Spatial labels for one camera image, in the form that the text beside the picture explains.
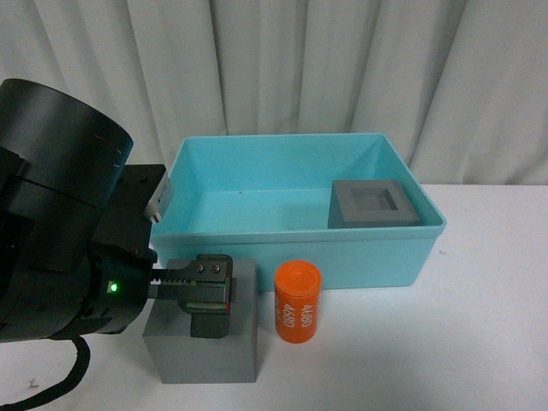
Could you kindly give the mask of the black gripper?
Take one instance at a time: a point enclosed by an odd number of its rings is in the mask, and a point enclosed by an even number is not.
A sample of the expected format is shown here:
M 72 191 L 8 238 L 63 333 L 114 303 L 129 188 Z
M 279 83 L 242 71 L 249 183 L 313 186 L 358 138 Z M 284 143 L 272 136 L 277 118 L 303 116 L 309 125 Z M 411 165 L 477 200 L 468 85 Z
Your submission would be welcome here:
M 144 211 L 166 170 L 162 164 L 127 165 L 116 182 L 89 247 L 85 334 L 120 333 L 146 304 L 157 255 L 149 248 L 153 224 Z M 229 334 L 232 272 L 227 254 L 171 259 L 166 268 L 152 270 L 160 284 L 149 288 L 149 296 L 174 301 L 188 314 L 191 337 L 223 338 Z

